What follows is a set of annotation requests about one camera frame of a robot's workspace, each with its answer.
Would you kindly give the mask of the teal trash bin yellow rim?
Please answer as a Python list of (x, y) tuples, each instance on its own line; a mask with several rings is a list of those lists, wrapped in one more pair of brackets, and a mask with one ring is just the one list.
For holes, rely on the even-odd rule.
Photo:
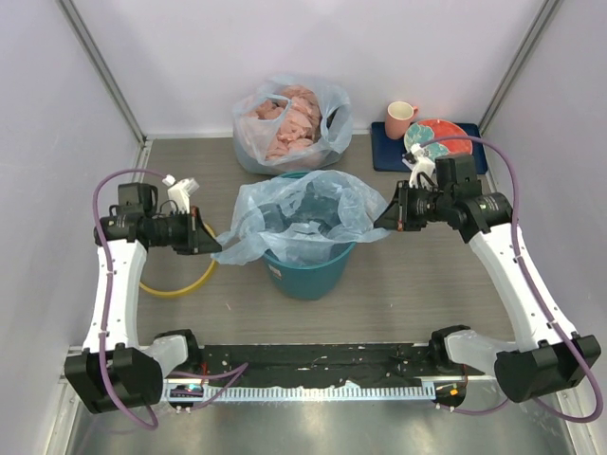
[(318, 300), (338, 284), (353, 243), (333, 243), (329, 233), (340, 225), (339, 192), (316, 177), (298, 188), (296, 198), (261, 206), (265, 232), (284, 234), (263, 256), (270, 278), (290, 298)]

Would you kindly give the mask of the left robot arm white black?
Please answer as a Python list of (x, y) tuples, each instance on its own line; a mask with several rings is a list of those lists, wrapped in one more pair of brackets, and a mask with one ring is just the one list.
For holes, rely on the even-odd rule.
[(139, 284), (149, 250), (169, 247), (185, 256), (221, 250), (190, 202), (197, 182), (168, 176), (164, 183), (169, 213), (159, 211), (156, 186), (121, 184), (117, 204), (94, 229), (99, 259), (94, 313), (82, 352), (64, 364), (66, 379), (93, 414), (152, 406), (170, 373), (190, 378), (202, 367), (189, 329), (161, 333), (148, 347), (138, 342)]

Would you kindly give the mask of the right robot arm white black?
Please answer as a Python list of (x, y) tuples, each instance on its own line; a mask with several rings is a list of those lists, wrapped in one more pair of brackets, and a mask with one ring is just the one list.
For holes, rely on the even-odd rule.
[(593, 336), (582, 337), (551, 297), (533, 264), (508, 199), (485, 193), (470, 155), (415, 159), (408, 180), (397, 183), (378, 228), (419, 231), (445, 223), (458, 231), (489, 274), (506, 309), (514, 339), (484, 337), (466, 325), (436, 330), (428, 360), (434, 371), (460, 365), (490, 374), (515, 403), (575, 388), (601, 354)]

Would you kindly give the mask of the light blue plastic bag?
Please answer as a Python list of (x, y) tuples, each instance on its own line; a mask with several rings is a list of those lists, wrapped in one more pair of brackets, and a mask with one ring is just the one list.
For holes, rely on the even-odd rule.
[(386, 238), (388, 230), (374, 222), (387, 206), (378, 191), (340, 171), (243, 185), (230, 229), (217, 237), (222, 250), (212, 257), (220, 264), (244, 265), (269, 253), (288, 265), (322, 264), (343, 245)]

